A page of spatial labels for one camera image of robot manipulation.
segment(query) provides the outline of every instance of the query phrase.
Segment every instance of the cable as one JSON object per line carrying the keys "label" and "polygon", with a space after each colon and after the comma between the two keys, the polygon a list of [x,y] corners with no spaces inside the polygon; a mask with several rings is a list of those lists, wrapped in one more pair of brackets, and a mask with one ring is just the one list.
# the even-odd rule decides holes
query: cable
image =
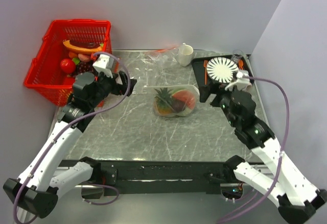
{"label": "cable", "polygon": [[104,188],[112,189],[112,190],[114,190],[117,193],[116,194],[116,197],[113,200],[111,200],[109,202],[106,202],[106,203],[94,203],[94,202],[91,202],[90,200],[87,200],[87,199],[84,199],[83,200],[83,201],[87,202],[90,205],[98,205],[98,206],[99,205],[109,205],[109,204],[115,202],[118,199],[118,197],[119,197],[119,191],[118,191],[118,189],[116,187],[107,186],[107,185],[93,184],[93,183],[89,183],[89,185],[95,186],[95,187],[104,187]]}
{"label": "cable", "polygon": [[239,212],[238,214],[230,217],[230,218],[225,218],[225,217],[222,217],[218,222],[217,224],[221,224],[221,223],[225,223],[225,222],[228,222],[228,221],[231,221],[231,220],[234,220],[242,215],[244,215],[245,213],[253,210],[255,207],[257,207],[258,205],[260,205],[268,196],[269,194],[272,192],[272,190],[274,189],[277,181],[278,181],[278,177],[279,177],[279,174],[281,172],[281,167],[282,167],[282,160],[283,160],[283,153],[284,153],[284,149],[285,149],[285,145],[286,145],[286,140],[287,140],[287,136],[288,136],[288,132],[289,132],[289,125],[290,125],[290,105],[289,105],[289,102],[288,102],[288,98],[287,98],[287,95],[285,93],[285,91],[283,90],[283,88],[276,82],[272,81],[272,80],[269,80],[269,79],[265,79],[265,78],[258,78],[258,77],[249,77],[249,76],[243,76],[243,78],[248,78],[248,79],[251,79],[251,80],[258,80],[258,81],[264,81],[264,82],[269,82],[269,83],[272,83],[274,84],[275,86],[277,86],[279,88],[279,90],[281,91],[281,93],[283,94],[283,97],[285,99],[285,104],[286,104],[286,126],[285,126],[285,134],[284,134],[284,138],[283,138],[283,141],[281,143],[281,152],[279,154],[279,159],[278,159],[278,165],[277,165],[277,170],[276,170],[276,175],[273,179],[273,182],[269,188],[269,190],[256,202],[254,203],[252,206],[248,207],[247,209]]}
{"label": "cable", "polygon": [[14,208],[13,208],[13,217],[14,217],[14,220],[17,224],[30,224],[32,223],[37,216],[34,216],[33,219],[31,219],[30,221],[28,222],[21,222],[18,217],[17,217],[17,208],[18,208],[18,201],[20,199],[20,196],[21,196],[21,193],[23,191],[23,189],[27,186],[28,182],[31,180],[31,178],[33,177],[34,173],[36,172],[37,168],[40,166],[40,164],[42,163],[43,159],[45,158],[45,156],[47,155],[47,153],[50,151],[50,149],[53,147],[53,145],[57,142],[57,140],[60,138],[60,136],[68,129],[70,128],[72,125],[78,123],[79,121],[85,119],[85,118],[88,118],[88,117],[92,117],[92,116],[95,116],[96,114],[99,114],[99,113],[103,113],[105,111],[108,111],[108,110],[111,110],[113,108],[115,108],[116,106],[118,106],[128,95],[129,93],[129,90],[130,90],[130,87],[131,87],[131,79],[129,77],[129,73],[128,73],[128,70],[126,68],[126,66],[115,56],[107,53],[107,52],[96,52],[94,53],[94,55],[99,55],[99,54],[104,54],[104,55],[107,55],[111,58],[113,58],[114,60],[116,60],[118,62],[119,65],[122,66],[122,68],[124,69],[125,73],[126,73],[126,76],[127,76],[127,89],[126,89],[126,92],[124,93],[123,97],[121,100],[119,100],[119,102],[117,102],[116,104],[108,107],[108,108],[105,108],[105,109],[101,109],[101,110],[98,110],[98,111],[94,111],[93,113],[89,113],[89,114],[86,114],[84,116],[81,116],[73,121],[71,121],[70,123],[68,123],[54,138],[53,138],[53,142],[50,143],[50,145],[45,149],[45,151],[43,152],[43,154],[41,155],[41,157],[39,158],[39,160],[36,162],[36,164],[34,165],[34,167],[32,168],[29,176],[26,178],[26,180],[24,181],[24,183],[22,184],[22,186],[20,187],[20,189],[18,190],[18,193],[16,195],[16,198],[15,198],[15,201],[14,201]]}

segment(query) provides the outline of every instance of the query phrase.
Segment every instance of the red basket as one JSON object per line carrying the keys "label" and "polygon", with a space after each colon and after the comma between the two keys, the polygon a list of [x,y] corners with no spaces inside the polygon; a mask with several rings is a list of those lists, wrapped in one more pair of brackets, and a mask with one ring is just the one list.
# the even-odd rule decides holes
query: red basket
{"label": "red basket", "polygon": [[105,52],[111,53],[109,21],[92,19],[71,19],[53,21],[43,37],[42,46],[32,60],[24,85],[33,88],[52,103],[64,106],[73,91],[73,77],[67,77],[60,69],[60,61],[68,57],[68,50],[62,42],[103,43]]}

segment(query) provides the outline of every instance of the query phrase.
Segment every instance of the white wall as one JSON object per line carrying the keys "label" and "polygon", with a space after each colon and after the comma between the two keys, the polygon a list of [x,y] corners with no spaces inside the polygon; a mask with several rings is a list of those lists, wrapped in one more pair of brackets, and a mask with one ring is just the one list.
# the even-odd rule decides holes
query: white wall
{"label": "white wall", "polygon": [[[251,58],[255,75],[288,94],[291,124],[286,153],[320,188],[327,188],[327,0],[282,0]],[[259,83],[269,122],[282,138],[285,105],[279,90]],[[311,223],[325,223],[326,206]]]}
{"label": "white wall", "polygon": [[115,49],[252,53],[280,0],[41,0],[56,18],[108,19]]}
{"label": "white wall", "polygon": [[[50,17],[39,0],[0,0],[0,180],[16,178],[35,157],[49,132],[54,106],[23,87]],[[12,207],[0,191],[0,222],[11,223]]]}

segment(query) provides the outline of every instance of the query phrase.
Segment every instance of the paper cup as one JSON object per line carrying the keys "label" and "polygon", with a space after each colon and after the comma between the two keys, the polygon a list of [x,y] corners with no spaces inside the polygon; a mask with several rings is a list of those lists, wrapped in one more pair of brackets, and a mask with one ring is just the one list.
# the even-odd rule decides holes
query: paper cup
{"label": "paper cup", "polygon": [[191,63],[193,57],[193,48],[190,45],[183,43],[178,49],[178,63],[181,66],[187,66]]}

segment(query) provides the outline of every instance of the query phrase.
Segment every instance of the gray marble surface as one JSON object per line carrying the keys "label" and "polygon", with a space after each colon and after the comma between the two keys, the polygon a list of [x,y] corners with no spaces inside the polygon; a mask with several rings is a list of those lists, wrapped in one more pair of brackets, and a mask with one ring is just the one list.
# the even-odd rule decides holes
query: gray marble surface
{"label": "gray marble surface", "polygon": [[[158,64],[144,52],[114,51],[120,57],[130,76],[137,79],[133,94],[121,105],[97,115],[79,138],[65,159],[78,160],[89,156],[96,160],[148,161],[219,161],[239,155],[249,162],[260,162],[233,133],[219,108],[197,103],[189,117],[164,118],[153,113],[153,95],[146,86],[196,85],[191,66],[176,63]],[[220,55],[195,52],[194,57]],[[264,112],[259,95],[250,90],[257,103],[256,113],[261,119]],[[109,95],[104,107],[121,97]]]}

